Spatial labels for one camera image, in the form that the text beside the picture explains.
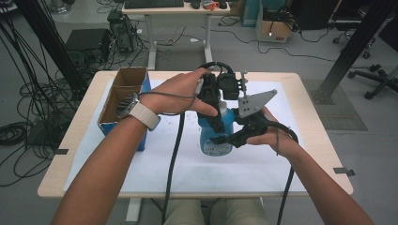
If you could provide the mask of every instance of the pants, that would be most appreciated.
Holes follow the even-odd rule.
[[[268,225],[260,199],[221,199],[210,212],[211,225]],[[164,225],[205,225],[200,200],[170,200]]]

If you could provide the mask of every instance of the hand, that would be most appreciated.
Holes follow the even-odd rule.
[[[209,71],[205,68],[198,68],[186,74],[180,73],[154,88],[152,92],[192,97],[199,79],[207,73],[209,73]],[[170,97],[157,94],[142,95],[140,101],[156,114],[183,113],[186,110],[192,110],[205,115],[217,115],[216,109],[205,104],[205,102],[201,101],[199,98],[196,98],[192,105],[192,98]]]
[[[263,107],[262,111],[268,119],[278,122],[267,107]],[[290,153],[301,148],[290,135],[280,129],[277,130],[275,127],[269,127],[263,135],[248,138],[246,143],[253,145],[269,144],[279,155],[286,158],[290,156]]]

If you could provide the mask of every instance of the table leg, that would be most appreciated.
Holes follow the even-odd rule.
[[[210,49],[210,30],[211,30],[211,15],[207,15],[206,40],[204,41],[205,58],[207,63],[213,62],[213,56],[211,56],[211,49]]]
[[[152,20],[149,15],[145,15],[146,30],[148,31],[149,38],[149,57],[148,57],[148,69],[155,70],[156,63],[156,41],[153,40],[152,35]]]
[[[136,224],[138,222],[138,217],[140,216],[141,209],[141,200],[142,199],[130,199],[129,209],[126,214],[126,222],[127,224]]]

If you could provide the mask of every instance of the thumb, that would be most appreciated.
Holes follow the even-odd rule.
[[[199,99],[195,100],[191,109],[193,111],[197,111],[198,113],[201,113],[203,115],[216,116],[218,114],[217,110],[214,109],[214,107],[212,107],[208,104],[205,104],[205,102],[203,102]]]

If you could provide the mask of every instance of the gray floor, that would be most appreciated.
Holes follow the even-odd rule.
[[[13,13],[15,26],[23,37],[28,40],[32,48],[39,52],[39,45],[35,34],[18,13]],[[255,39],[254,28],[234,26],[217,26],[220,18],[213,19],[214,30],[227,30],[234,32],[240,39],[249,41]],[[72,29],[107,27],[105,23],[58,23],[57,27],[62,38],[66,40]],[[145,26],[141,23],[145,36]],[[163,40],[173,38],[174,28],[163,28],[156,35],[156,39]],[[321,31],[305,31],[303,35],[308,39],[317,39],[324,34]],[[332,44],[332,40],[340,33],[331,30],[317,43],[304,42],[298,34],[295,34],[285,44],[261,43],[260,50],[266,51],[269,47],[284,47],[292,54],[309,54],[324,57],[331,60],[338,58],[344,44]],[[193,70],[204,63],[200,42],[191,42],[191,37],[203,39],[203,28],[187,27],[185,36],[172,47],[159,47],[158,70]],[[231,33],[212,32],[211,47],[214,61],[224,62],[235,71],[266,71],[266,72],[295,72],[302,79],[324,79],[332,62],[315,58],[293,57],[281,50],[271,50],[268,53],[260,53],[257,43],[242,43]],[[22,121],[17,114],[17,102],[21,98],[19,89],[23,81],[12,64],[5,46],[0,45],[0,126],[11,122]],[[378,38],[371,49],[372,56],[369,59],[359,58],[356,67],[369,67],[371,64],[381,64],[386,71],[391,71],[398,62],[398,52],[392,49],[383,40]],[[147,52],[141,54],[134,62],[135,66],[145,66]],[[51,60],[49,67],[54,74],[56,68]],[[362,78],[353,80],[344,78],[340,85],[358,111],[368,131],[341,131],[328,130],[329,138],[333,143],[340,160],[357,175],[350,177],[354,187],[352,197],[368,212],[376,224],[395,224],[398,221],[398,195],[396,189],[398,181],[395,170],[398,170],[398,151],[395,133],[398,123],[398,94],[389,88],[383,90],[377,97],[367,100],[363,97],[366,91],[376,87],[376,83]],[[26,104],[21,111],[27,113]],[[0,158],[3,160],[17,146],[0,147]],[[23,157],[23,167],[35,163],[37,159],[33,153],[27,153]],[[15,179],[12,175],[13,161],[1,165],[0,183],[8,183]],[[49,224],[59,204],[58,199],[44,199],[37,194],[38,185],[44,175],[41,174],[26,178],[11,187],[0,187],[0,224]],[[280,198],[264,198],[265,208],[270,224],[275,224]],[[115,205],[108,224],[123,224],[126,214],[126,200],[119,200]],[[160,224],[161,213],[150,200],[145,200],[142,206],[141,221],[139,224]],[[321,224],[311,200],[308,197],[290,197],[287,200],[283,224]]]

